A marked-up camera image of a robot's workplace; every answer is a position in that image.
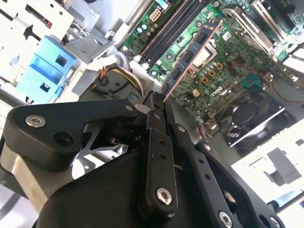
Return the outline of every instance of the capacitor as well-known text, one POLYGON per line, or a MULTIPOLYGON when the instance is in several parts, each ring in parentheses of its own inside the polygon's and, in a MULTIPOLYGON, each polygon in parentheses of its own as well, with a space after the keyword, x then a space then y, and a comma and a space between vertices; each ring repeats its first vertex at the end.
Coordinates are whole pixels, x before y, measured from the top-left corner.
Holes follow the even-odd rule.
POLYGON ((153 70, 153 71, 151 72, 151 75, 152 75, 152 76, 156 76, 156 75, 157 75, 156 70, 153 70))
POLYGON ((215 2, 213 3, 213 6, 214 6, 214 7, 219 7, 219 2, 218 2, 218 1, 215 1, 215 2))

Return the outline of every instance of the cooling fan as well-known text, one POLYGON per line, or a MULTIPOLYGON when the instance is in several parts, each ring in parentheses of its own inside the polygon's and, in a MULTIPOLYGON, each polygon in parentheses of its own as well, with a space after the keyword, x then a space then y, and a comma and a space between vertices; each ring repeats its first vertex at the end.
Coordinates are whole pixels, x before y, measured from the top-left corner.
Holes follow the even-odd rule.
POLYGON ((215 120, 227 145, 236 146, 240 155, 295 123, 281 104, 255 85, 220 111, 215 120))

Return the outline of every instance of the silver screw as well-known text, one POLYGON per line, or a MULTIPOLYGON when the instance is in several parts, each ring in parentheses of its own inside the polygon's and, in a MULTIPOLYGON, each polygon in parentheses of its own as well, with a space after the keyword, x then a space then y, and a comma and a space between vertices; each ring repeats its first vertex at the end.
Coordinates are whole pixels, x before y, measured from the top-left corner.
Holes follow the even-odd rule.
POLYGON ((172 195, 165 188, 157 189, 156 196, 159 199, 159 201, 165 205, 170 205, 172 203, 172 195))
POLYGON ((157 118, 157 119, 161 119, 161 117, 159 116, 159 115, 157 115, 157 114, 154 114, 154 116, 157 118))
POLYGON ((228 214, 226 214, 223 211, 220 211, 219 214, 219 219, 222 221, 222 223, 227 227, 227 228, 232 228, 232 221, 231 218, 228 216, 228 214))
POLYGON ((183 128, 182 126, 179 126, 179 130, 180 130, 181 132, 185 132, 185 128, 183 128))
POLYGON ((39 115, 29 115, 27 118, 25 118, 25 122, 28 126, 40 128, 46 125, 46 120, 39 115))
POLYGON ((219 7, 219 2, 218 2, 218 1, 215 1, 215 2, 213 3, 213 6, 214 6, 214 7, 219 7))
POLYGON ((125 108, 128 109, 129 111, 133 111, 131 106, 126 105, 125 108))
POLYGON ((270 219, 277 228, 281 228, 280 224, 277 222, 277 220, 274 217, 270 217, 270 219))
POLYGON ((207 144, 204 144, 204 148, 206 149, 206 151, 211 151, 211 148, 207 144))

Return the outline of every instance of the black metal arm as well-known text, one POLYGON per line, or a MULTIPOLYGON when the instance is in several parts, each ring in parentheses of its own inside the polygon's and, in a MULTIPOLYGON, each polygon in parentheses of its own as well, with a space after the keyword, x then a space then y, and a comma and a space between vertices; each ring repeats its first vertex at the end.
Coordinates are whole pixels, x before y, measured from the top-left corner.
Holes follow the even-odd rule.
POLYGON ((150 93, 137 107, 127 100, 17 107, 3 137, 2 166, 9 167, 7 157, 14 154, 31 173, 40 169, 39 175, 59 178, 77 157, 129 146, 127 153, 59 186, 37 228, 284 228, 216 151, 191 142, 158 94, 150 93), (88 131, 92 125, 95 132, 88 131))

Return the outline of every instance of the circuit board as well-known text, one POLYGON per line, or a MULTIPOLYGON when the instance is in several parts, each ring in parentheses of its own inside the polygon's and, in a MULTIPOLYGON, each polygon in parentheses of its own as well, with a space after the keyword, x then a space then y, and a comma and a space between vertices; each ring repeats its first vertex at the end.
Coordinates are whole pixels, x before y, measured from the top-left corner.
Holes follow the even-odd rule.
POLYGON ((165 13, 164 11, 161 11, 159 5, 154 2, 147 13, 142 17, 141 21, 136 25, 136 28, 122 44, 123 49, 127 47, 130 56, 138 55, 162 28, 162 25, 168 20, 181 2, 182 0, 173 1, 172 5, 165 13))
MULTIPOLYGON (((256 84, 262 89, 268 89, 269 84, 263 79, 265 76, 270 77, 268 80, 271 81, 286 78, 288 75, 284 72, 280 61, 288 56, 292 48, 304 41, 301 40, 303 39, 302 34, 304 34, 304 19, 297 10, 289 14, 290 20, 294 23, 292 29, 287 28, 280 22, 279 16, 269 11, 288 36, 284 42, 276 42, 275 56, 270 57, 269 54, 248 42, 235 19, 224 16, 222 9, 231 3, 239 4, 253 21, 258 21, 258 16, 251 6, 252 1, 214 1, 196 16, 156 64, 150 65, 148 68, 148 74, 151 77, 164 83, 180 56, 200 31, 201 26, 208 19, 220 20, 220 28, 210 40, 209 47, 206 46, 209 50, 209 52, 205 52, 207 57, 202 57, 205 63, 201 66, 191 67, 172 93, 173 97, 180 100, 185 108, 189 108, 202 118, 207 115, 213 119, 219 111, 252 84, 256 84)), ((283 6, 288 5, 287 0, 281 0, 281 3, 283 6)), ((151 12, 148 12, 140 24, 146 23, 145 18, 147 20, 150 14, 151 12)), ((266 32, 265 35, 273 41, 273 34, 266 32)), ((139 49, 146 44, 139 45, 140 42, 138 34, 134 34, 124 42, 124 45, 132 52, 136 49, 134 47, 139 47, 136 49, 139 53, 139 49)))

